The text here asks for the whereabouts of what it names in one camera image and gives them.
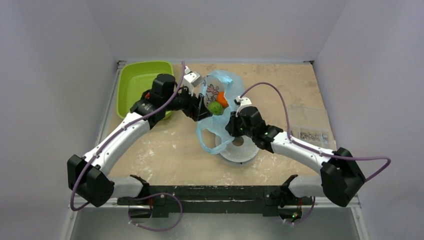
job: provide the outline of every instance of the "green plastic tray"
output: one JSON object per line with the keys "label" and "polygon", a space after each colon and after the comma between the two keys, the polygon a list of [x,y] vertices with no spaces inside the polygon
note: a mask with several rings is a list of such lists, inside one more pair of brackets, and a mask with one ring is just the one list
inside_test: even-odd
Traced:
{"label": "green plastic tray", "polygon": [[[145,61],[128,64],[122,69],[116,98],[116,112],[119,117],[125,118],[143,92],[152,88],[153,80],[158,74],[174,75],[172,65],[167,61]],[[164,119],[171,115],[172,111],[167,111]]]}

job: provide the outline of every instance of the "green ball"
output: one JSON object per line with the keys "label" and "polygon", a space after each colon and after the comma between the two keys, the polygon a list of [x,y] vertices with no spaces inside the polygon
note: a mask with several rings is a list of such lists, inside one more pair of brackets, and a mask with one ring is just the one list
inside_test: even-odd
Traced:
{"label": "green ball", "polygon": [[213,115],[222,115],[224,108],[223,106],[217,102],[217,101],[213,101],[211,103],[209,103],[209,105],[207,106],[207,108],[209,109],[209,111],[213,114]]}

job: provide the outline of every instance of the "orange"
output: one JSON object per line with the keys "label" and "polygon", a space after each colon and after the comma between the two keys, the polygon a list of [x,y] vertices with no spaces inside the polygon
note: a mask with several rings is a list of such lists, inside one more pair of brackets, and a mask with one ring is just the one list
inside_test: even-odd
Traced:
{"label": "orange", "polygon": [[227,108],[228,107],[228,102],[224,97],[224,92],[220,92],[218,93],[218,96],[216,97],[216,101],[222,105],[223,108]]}

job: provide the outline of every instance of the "blue plastic bag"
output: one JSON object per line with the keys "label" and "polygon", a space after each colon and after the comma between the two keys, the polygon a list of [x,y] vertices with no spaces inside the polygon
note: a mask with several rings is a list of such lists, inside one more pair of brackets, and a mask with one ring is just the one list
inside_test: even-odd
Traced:
{"label": "blue plastic bag", "polygon": [[[237,96],[240,96],[244,90],[245,87],[242,79],[232,72],[215,70],[205,77],[200,86],[200,93],[205,96],[204,100],[206,106],[208,107],[209,103],[216,101],[218,94],[222,91],[224,91],[224,98],[228,103],[228,107],[224,109],[222,115],[212,115],[197,123],[197,136],[200,140],[200,145],[206,152],[210,154],[219,154],[234,140],[234,137],[229,135],[225,127],[230,121],[231,112],[237,110],[234,100]],[[202,130],[208,130],[219,136],[221,138],[221,144],[214,148],[207,147],[202,139]]]}

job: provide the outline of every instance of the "brown table surface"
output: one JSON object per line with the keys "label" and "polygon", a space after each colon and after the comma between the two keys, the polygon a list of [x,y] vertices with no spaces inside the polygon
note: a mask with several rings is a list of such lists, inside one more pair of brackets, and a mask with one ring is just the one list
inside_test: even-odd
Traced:
{"label": "brown table surface", "polygon": [[[247,88],[257,82],[274,84],[287,105],[325,109],[314,70],[310,64],[188,64],[202,76],[216,69],[236,73]],[[181,75],[176,64],[174,73]],[[258,86],[246,94],[267,124],[287,129],[283,105],[269,86]],[[122,121],[115,111],[108,120],[109,133]],[[329,129],[327,115],[321,128]],[[231,166],[221,156],[206,153],[196,134],[197,123],[181,111],[174,112],[138,139],[113,167],[110,176],[139,175],[152,185],[280,185],[290,175],[316,175],[308,167],[282,155],[260,150],[252,163]],[[205,134],[206,144],[215,135]]]}

